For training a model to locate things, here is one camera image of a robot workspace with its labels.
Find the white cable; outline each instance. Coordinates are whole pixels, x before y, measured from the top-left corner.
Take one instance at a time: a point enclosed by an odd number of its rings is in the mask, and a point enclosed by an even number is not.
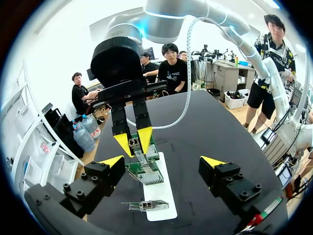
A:
[[[187,84],[188,84],[188,88],[187,88],[187,98],[186,98],[185,107],[184,107],[180,117],[176,121],[174,121],[173,123],[171,123],[169,125],[165,125],[165,126],[154,126],[154,127],[152,127],[154,130],[166,129],[166,128],[170,128],[172,126],[175,126],[177,123],[179,123],[184,118],[184,116],[188,110],[190,95],[191,95],[191,61],[190,61],[190,59],[191,59],[191,50],[190,50],[191,32],[192,32],[192,29],[193,29],[195,23],[198,21],[202,21],[204,19],[205,19],[205,17],[199,17],[199,18],[194,19],[188,28],[188,33],[187,33],[187,75],[188,75]],[[132,121],[130,121],[129,119],[127,119],[127,122],[130,125],[136,126],[136,124],[133,123]]]
[[[237,47],[237,43],[235,42],[235,40],[233,40],[226,32],[225,30],[222,28],[222,26],[220,26],[218,23],[216,23],[215,21],[211,20],[211,19],[208,19],[207,17],[198,17],[196,19],[194,19],[189,28],[188,28],[188,33],[187,33],[187,72],[188,72],[188,81],[187,81],[187,84],[188,84],[188,88],[187,88],[187,97],[186,97],[186,103],[185,103],[185,107],[180,115],[180,117],[174,121],[173,123],[169,124],[169,125],[165,125],[165,126],[154,126],[152,127],[154,130],[156,129],[166,129],[166,128],[170,128],[172,126],[175,126],[177,123],[179,123],[183,117],[185,116],[187,110],[188,110],[188,106],[189,106],[189,101],[190,101],[190,95],[191,95],[191,51],[190,51],[190,40],[191,40],[191,33],[192,33],[192,29],[195,25],[196,22],[198,21],[203,21],[203,20],[206,20],[206,22],[210,22],[212,24],[215,24],[225,35],[226,37],[233,43],[235,44]],[[127,122],[132,125],[132,126],[136,126],[136,124],[132,121],[130,121],[129,119],[127,119]]]

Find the desk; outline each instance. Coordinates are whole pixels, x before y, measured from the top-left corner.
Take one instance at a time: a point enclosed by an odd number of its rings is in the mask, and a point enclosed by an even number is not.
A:
[[[182,93],[147,101],[152,125],[175,121],[184,108],[185,99],[186,93]],[[127,117],[134,121],[133,107],[129,105],[125,109]],[[113,138],[111,127],[110,117],[101,133],[95,155],[97,162],[126,156]],[[130,130],[135,133],[134,127],[130,126]],[[249,180],[262,185],[264,193],[274,189],[281,191],[281,184],[260,147],[236,118],[206,91],[192,91],[189,109],[181,122],[169,129],[154,130],[153,136],[158,150],[165,155],[178,217],[149,222],[146,213],[129,211],[121,202],[141,201],[144,195],[141,183],[125,173],[111,197],[104,197],[88,215],[89,223],[117,234],[233,234],[240,219],[221,198],[213,197],[199,175],[201,155],[235,162]],[[133,160],[125,157],[126,163]],[[287,219],[286,202],[282,202],[260,229],[269,223],[277,228]]]
[[[86,88],[89,92],[92,92],[92,91],[97,90],[98,88],[104,89],[104,86],[100,82],[96,82],[94,84],[86,86]]]
[[[216,89],[222,91],[220,100],[225,101],[224,92],[236,91],[238,86],[238,75],[246,77],[246,87],[242,89],[251,89],[255,70],[248,66],[238,65],[228,60],[219,60],[214,63],[213,68]]]

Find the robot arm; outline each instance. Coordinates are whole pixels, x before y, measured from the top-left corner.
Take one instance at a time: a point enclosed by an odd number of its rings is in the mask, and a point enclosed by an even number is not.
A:
[[[128,37],[143,52],[142,37],[155,43],[171,43],[178,36],[186,15],[204,17],[202,21],[212,23],[222,30],[222,35],[233,42],[255,67],[261,78],[270,78],[270,88],[276,107],[276,120],[279,123],[289,111],[290,105],[281,77],[272,59],[261,59],[256,48],[242,38],[249,32],[249,25],[237,14],[225,10],[209,0],[147,0],[143,12],[132,15],[119,15],[109,24],[106,38]],[[286,146],[291,146],[289,153],[294,155],[299,148],[312,145],[312,127],[303,125],[300,129],[298,120],[288,117],[284,126],[277,130],[278,136]],[[293,141],[299,132],[297,141]]]

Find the ceiling light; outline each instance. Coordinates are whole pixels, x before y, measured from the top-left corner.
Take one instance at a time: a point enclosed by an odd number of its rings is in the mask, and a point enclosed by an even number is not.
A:
[[[274,0],[264,0],[272,8],[280,9],[280,6]]]
[[[299,52],[302,52],[302,53],[306,52],[306,49],[303,46],[299,45],[299,44],[296,44],[295,47],[297,48],[297,50]]]

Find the water bottle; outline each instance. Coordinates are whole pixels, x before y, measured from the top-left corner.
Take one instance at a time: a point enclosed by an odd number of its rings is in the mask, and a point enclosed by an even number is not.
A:
[[[77,129],[79,129],[83,126],[81,121],[75,122],[75,120],[72,120],[72,123],[73,123],[73,128],[74,128],[74,125],[76,125]]]
[[[100,139],[101,130],[98,126],[97,120],[93,116],[83,115],[83,126],[90,133],[94,140]]]
[[[93,138],[90,136],[88,131],[81,126],[78,128],[76,125],[73,126],[74,131],[74,140],[78,143],[78,145],[85,151],[90,152],[94,149],[95,142]]]

